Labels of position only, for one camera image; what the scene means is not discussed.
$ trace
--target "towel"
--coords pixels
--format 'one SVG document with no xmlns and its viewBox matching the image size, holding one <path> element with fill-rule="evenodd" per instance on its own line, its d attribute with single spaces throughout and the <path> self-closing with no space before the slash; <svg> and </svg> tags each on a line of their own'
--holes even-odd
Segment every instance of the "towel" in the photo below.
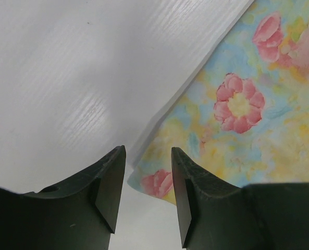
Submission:
<svg viewBox="0 0 309 250">
<path fill-rule="evenodd" d="M 225 181 L 309 182 L 309 0 L 256 0 L 174 104 L 128 183 L 175 203 L 171 148 Z"/>
</svg>

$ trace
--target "white surface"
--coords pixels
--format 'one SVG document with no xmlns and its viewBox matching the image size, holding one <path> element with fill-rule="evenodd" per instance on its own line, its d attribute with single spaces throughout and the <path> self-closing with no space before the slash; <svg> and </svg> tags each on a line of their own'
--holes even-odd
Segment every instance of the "white surface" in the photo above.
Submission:
<svg viewBox="0 0 309 250">
<path fill-rule="evenodd" d="M 250 1 L 0 0 L 0 186 L 133 148 Z M 110 250 L 180 249 L 176 208 L 126 185 L 116 233 Z"/>
</svg>

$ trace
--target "fabric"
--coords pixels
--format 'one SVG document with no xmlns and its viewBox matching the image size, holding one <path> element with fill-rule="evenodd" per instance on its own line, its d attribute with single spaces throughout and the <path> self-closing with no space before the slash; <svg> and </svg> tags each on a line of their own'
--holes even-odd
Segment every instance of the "fabric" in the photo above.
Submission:
<svg viewBox="0 0 309 250">
<path fill-rule="evenodd" d="M 172 147 L 236 186 L 309 182 L 309 0 L 257 0 L 162 123 L 129 184 L 175 203 Z"/>
</svg>

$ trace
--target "yellow flower center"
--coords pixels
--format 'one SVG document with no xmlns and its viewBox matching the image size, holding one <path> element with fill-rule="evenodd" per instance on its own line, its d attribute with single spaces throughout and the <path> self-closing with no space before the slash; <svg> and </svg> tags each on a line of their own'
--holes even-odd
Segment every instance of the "yellow flower center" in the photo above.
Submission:
<svg viewBox="0 0 309 250">
<path fill-rule="evenodd" d="M 245 116 L 250 112 L 249 101 L 242 93 L 234 93 L 233 97 L 228 100 L 227 106 L 232 114 L 237 118 Z"/>
</svg>

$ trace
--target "floral cloth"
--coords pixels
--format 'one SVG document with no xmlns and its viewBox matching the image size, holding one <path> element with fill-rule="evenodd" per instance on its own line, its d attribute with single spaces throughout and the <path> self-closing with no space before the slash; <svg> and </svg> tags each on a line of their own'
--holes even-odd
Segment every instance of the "floral cloth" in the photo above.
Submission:
<svg viewBox="0 0 309 250">
<path fill-rule="evenodd" d="M 236 185 L 309 181 L 309 0 L 257 0 L 194 79 L 129 179 L 175 203 L 170 152 Z"/>
</svg>

